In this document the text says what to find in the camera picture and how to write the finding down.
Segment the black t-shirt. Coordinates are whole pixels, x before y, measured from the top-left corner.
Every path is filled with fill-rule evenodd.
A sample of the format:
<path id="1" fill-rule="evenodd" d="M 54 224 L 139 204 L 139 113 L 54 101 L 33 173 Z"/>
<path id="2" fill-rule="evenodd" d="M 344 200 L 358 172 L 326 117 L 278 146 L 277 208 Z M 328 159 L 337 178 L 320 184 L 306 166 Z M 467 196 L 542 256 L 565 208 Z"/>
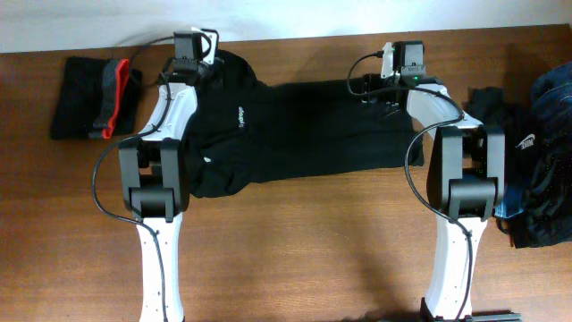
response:
<path id="1" fill-rule="evenodd" d="M 251 183 L 424 164 L 410 116 L 361 79 L 268 86 L 221 50 L 184 133 L 189 191 L 234 195 Z"/>

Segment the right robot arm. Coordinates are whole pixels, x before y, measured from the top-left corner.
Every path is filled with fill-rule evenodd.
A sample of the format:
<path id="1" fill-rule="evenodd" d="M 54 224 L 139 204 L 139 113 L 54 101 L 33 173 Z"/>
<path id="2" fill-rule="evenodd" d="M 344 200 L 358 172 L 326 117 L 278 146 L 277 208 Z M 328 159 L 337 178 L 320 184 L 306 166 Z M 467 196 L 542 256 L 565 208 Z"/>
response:
<path id="1" fill-rule="evenodd" d="M 505 137 L 451 99 L 443 83 L 426 74 L 422 41 L 388 42 L 376 53 L 378 77 L 361 97 L 397 104 L 422 125 L 433 152 L 426 194 L 419 201 L 436 215 L 437 240 L 429 288 L 421 299 L 422 321 L 477 321 L 471 287 L 480 239 L 505 189 Z"/>

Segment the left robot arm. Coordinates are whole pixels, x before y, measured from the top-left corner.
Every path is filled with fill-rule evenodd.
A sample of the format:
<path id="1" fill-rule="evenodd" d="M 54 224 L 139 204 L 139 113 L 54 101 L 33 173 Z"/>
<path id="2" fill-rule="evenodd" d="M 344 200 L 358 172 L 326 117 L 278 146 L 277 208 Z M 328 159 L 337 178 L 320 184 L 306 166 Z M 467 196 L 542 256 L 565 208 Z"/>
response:
<path id="1" fill-rule="evenodd" d="M 160 74 L 146 125 L 119 146 L 122 192 L 139 234 L 143 321 L 182 321 L 179 236 L 189 206 L 183 134 L 198 110 L 198 89 L 211 82 L 219 34 L 193 28 L 172 36 L 174 57 Z"/>

